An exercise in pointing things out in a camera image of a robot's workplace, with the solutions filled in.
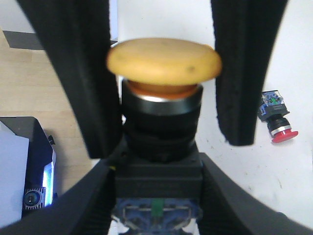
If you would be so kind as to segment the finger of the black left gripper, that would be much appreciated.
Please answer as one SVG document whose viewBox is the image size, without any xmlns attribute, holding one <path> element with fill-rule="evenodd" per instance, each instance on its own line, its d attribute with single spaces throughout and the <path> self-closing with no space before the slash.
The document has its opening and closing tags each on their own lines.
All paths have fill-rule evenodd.
<svg viewBox="0 0 313 235">
<path fill-rule="evenodd" d="M 220 131 L 233 146 L 254 143 L 257 110 L 286 0 L 213 0 Z"/>
<path fill-rule="evenodd" d="M 121 140 L 107 0 L 21 0 L 64 88 L 91 158 L 107 158 Z"/>
</svg>

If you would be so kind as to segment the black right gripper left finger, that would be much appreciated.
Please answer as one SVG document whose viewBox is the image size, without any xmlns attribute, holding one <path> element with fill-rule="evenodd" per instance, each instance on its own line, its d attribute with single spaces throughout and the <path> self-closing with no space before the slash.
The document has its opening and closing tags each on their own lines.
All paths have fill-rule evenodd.
<svg viewBox="0 0 313 235">
<path fill-rule="evenodd" d="M 77 184 L 50 206 L 4 227 L 2 235 L 106 235 L 116 204 L 110 164 L 126 150 L 120 143 L 108 159 L 101 159 Z"/>
</svg>

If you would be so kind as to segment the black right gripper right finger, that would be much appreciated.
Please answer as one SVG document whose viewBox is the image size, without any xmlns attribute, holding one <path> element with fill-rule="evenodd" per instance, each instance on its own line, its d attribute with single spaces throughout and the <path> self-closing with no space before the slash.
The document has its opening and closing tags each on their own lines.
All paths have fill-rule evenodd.
<svg viewBox="0 0 313 235">
<path fill-rule="evenodd" d="M 311 235 L 309 229 L 261 203 L 200 153 L 203 185 L 201 235 Z"/>
</svg>

